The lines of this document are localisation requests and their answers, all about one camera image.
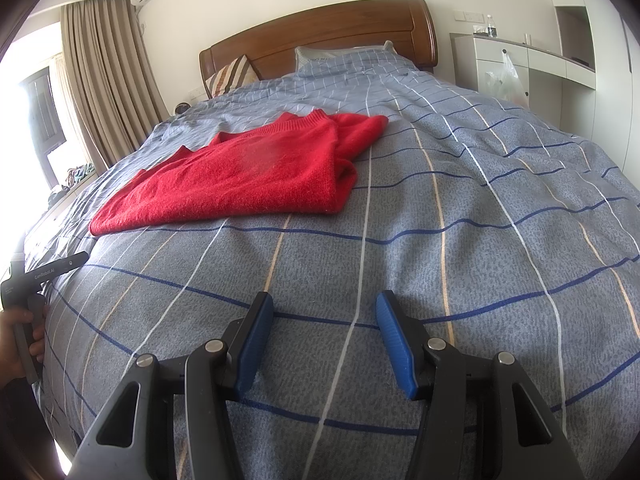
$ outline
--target metal screw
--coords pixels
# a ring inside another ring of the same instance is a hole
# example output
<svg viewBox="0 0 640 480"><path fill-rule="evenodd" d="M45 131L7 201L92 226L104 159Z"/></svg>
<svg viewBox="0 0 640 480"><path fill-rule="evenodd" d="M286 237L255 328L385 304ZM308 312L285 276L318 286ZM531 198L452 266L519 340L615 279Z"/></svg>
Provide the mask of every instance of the metal screw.
<svg viewBox="0 0 640 480"><path fill-rule="evenodd" d="M212 339L211 341L207 341L206 345L204 345L204 349L212 354L220 352L224 347L225 344L220 341L220 339Z"/></svg>
<svg viewBox="0 0 640 480"><path fill-rule="evenodd" d="M500 352L498 354L498 361L503 365L512 365L516 362L516 358L509 352Z"/></svg>
<svg viewBox="0 0 640 480"><path fill-rule="evenodd" d="M431 350L444 350L447 344L439 337L432 337L427 341L427 346L431 348Z"/></svg>
<svg viewBox="0 0 640 480"><path fill-rule="evenodd" d="M144 368L149 366L154 361L154 357L151 354L142 354L139 358L136 359L136 364Z"/></svg>

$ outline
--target blue plaid bedspread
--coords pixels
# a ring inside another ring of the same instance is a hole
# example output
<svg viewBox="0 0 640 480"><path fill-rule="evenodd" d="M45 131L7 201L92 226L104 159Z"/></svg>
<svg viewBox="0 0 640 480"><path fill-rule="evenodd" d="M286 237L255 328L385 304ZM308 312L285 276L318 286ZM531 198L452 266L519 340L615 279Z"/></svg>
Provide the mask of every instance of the blue plaid bedspread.
<svg viewBox="0 0 640 480"><path fill-rule="evenodd" d="M264 215L94 238L92 215L139 169L284 111L384 114L335 216ZM92 184L28 267L75 251L49 287L46 421L73 454L137 354L188 354L254 295L276 308L254 387L229 413L248 479L402 479L422 405L396 386L372 302L468 354L516 355L590 479L640 430L640 192L589 140L444 84L386 52L312 62L158 124ZM465 452L474 448L469 420ZM176 403L178 477L190 478ZM470 466L465 462L464 474Z"/></svg>

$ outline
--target person's arm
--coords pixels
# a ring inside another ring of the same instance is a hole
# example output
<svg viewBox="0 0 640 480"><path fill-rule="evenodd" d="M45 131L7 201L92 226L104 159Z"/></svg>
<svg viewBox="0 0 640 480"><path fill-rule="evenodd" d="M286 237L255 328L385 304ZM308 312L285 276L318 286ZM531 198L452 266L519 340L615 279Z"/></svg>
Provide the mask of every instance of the person's arm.
<svg viewBox="0 0 640 480"><path fill-rule="evenodd" d="M0 389L9 382L25 376L18 349L15 345L14 325L30 323L33 314L23 308L10 308L0 311ZM35 342L29 347L29 353L39 362L44 359L44 325L33 330Z"/></svg>

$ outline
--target wooden headboard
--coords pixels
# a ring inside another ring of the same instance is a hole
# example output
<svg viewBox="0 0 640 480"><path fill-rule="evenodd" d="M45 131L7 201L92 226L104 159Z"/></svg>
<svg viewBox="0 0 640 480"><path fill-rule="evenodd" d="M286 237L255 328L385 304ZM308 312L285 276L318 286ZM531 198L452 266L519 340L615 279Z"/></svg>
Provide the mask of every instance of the wooden headboard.
<svg viewBox="0 0 640 480"><path fill-rule="evenodd" d="M433 20L424 0L356 0L302 10L239 32L200 53L200 72L204 83L246 54L260 79L272 79L296 69L297 46L349 48L386 40L421 70L438 63Z"/></svg>

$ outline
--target water bottle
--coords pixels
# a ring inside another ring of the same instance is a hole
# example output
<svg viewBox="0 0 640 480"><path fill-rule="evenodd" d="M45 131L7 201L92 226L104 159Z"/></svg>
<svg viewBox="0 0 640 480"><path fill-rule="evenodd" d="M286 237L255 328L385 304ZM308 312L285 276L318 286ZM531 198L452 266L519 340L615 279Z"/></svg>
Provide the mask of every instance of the water bottle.
<svg viewBox="0 0 640 480"><path fill-rule="evenodd" d="M490 14L486 16L486 33L490 38L497 38L498 34L495 30L494 19Z"/></svg>

